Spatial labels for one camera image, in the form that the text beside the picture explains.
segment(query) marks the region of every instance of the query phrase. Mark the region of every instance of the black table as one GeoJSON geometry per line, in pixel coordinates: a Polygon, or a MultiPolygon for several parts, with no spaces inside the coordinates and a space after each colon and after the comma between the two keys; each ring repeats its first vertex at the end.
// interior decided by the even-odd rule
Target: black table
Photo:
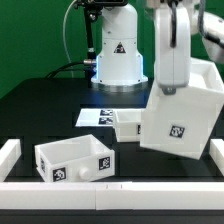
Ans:
{"type": "MultiPolygon", "coordinates": [[[[103,181],[224,181],[208,154],[193,160],[117,143],[112,127],[75,127],[82,108],[144,108],[149,88],[132,93],[93,90],[84,79],[29,79],[0,100],[0,144],[19,138],[22,156],[6,181],[42,181],[36,171],[34,146],[93,134],[115,150],[116,175],[103,181]]],[[[222,112],[211,135],[223,138],[222,112]]],[[[0,211],[4,223],[219,223],[224,211],[0,211]]]]}

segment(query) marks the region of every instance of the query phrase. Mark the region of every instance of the white box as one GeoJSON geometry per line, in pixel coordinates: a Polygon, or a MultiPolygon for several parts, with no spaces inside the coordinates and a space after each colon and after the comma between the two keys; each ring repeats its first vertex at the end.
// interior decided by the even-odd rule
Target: white box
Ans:
{"type": "Polygon", "coordinates": [[[117,109],[113,111],[113,128],[118,142],[139,142],[142,109],[117,109]]]}
{"type": "Polygon", "coordinates": [[[212,62],[192,59],[190,82],[164,95],[154,82],[141,118],[140,145],[199,159],[224,103],[224,85],[212,62]]]}
{"type": "Polygon", "coordinates": [[[46,182],[84,182],[114,175],[114,151],[92,135],[35,146],[46,182]]]}

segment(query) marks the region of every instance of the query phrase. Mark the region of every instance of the black cable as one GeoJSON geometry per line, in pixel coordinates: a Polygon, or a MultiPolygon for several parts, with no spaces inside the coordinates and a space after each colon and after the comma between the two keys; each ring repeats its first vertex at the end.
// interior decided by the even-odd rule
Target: black cable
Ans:
{"type": "Polygon", "coordinates": [[[69,63],[67,65],[63,65],[62,67],[56,69],[55,71],[52,71],[52,72],[48,73],[46,75],[46,78],[49,78],[51,75],[54,75],[54,74],[56,75],[58,72],[60,72],[63,69],[70,68],[70,67],[75,66],[75,65],[83,65],[83,64],[84,64],[83,62],[72,62],[72,63],[69,63]]]}
{"type": "Polygon", "coordinates": [[[199,7],[199,14],[198,14],[198,30],[202,37],[205,39],[218,44],[221,48],[224,48],[224,43],[222,40],[220,40],[219,37],[206,32],[204,30],[204,13],[205,13],[205,6],[206,6],[206,0],[200,1],[200,7],[199,7]]]}
{"type": "Polygon", "coordinates": [[[177,5],[175,1],[172,1],[171,9],[172,9],[172,36],[170,46],[174,48],[176,47],[177,44],[177,5]]]}

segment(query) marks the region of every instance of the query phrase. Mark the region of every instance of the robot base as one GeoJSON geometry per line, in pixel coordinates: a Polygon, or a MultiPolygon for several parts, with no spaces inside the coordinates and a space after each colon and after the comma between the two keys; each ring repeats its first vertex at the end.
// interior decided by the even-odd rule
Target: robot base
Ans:
{"type": "Polygon", "coordinates": [[[135,84],[124,84],[124,85],[111,85],[111,84],[104,84],[104,83],[99,83],[95,81],[95,76],[92,78],[92,88],[102,90],[102,91],[107,91],[107,92],[114,92],[114,93],[119,93],[119,92],[133,92],[137,90],[142,90],[146,89],[148,87],[148,78],[144,77],[143,81],[135,84]]]}

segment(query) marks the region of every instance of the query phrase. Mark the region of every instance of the warning label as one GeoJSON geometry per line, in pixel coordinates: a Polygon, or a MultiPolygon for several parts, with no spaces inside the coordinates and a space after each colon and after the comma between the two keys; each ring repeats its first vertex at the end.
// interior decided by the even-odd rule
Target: warning label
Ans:
{"type": "Polygon", "coordinates": [[[126,54],[123,44],[120,42],[114,51],[115,54],[126,54]]]}

